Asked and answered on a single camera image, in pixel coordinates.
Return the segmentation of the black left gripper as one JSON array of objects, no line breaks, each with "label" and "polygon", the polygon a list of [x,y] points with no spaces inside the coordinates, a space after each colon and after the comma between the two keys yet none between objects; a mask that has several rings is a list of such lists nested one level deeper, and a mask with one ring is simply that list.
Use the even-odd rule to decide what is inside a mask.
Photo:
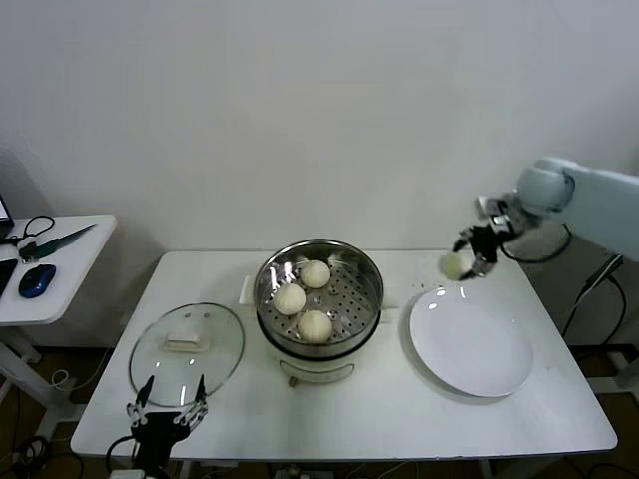
[{"label": "black left gripper", "polygon": [[183,412],[152,412],[145,414],[155,377],[150,376],[126,406],[132,426],[132,436],[139,444],[134,466],[142,470],[160,470],[168,465],[175,444],[190,436],[190,427],[197,427],[208,414],[205,375],[198,383],[194,401]]}]

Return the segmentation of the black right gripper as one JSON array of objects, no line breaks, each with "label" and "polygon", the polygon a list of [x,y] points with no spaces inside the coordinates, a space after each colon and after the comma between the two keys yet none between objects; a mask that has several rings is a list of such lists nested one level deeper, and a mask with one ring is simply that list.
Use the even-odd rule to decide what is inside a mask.
[{"label": "black right gripper", "polygon": [[460,276],[460,281],[486,277],[492,272],[498,262],[498,251],[501,246],[501,236],[491,225],[472,226],[462,230],[459,238],[454,242],[452,250],[462,251],[470,248],[475,259]]}]

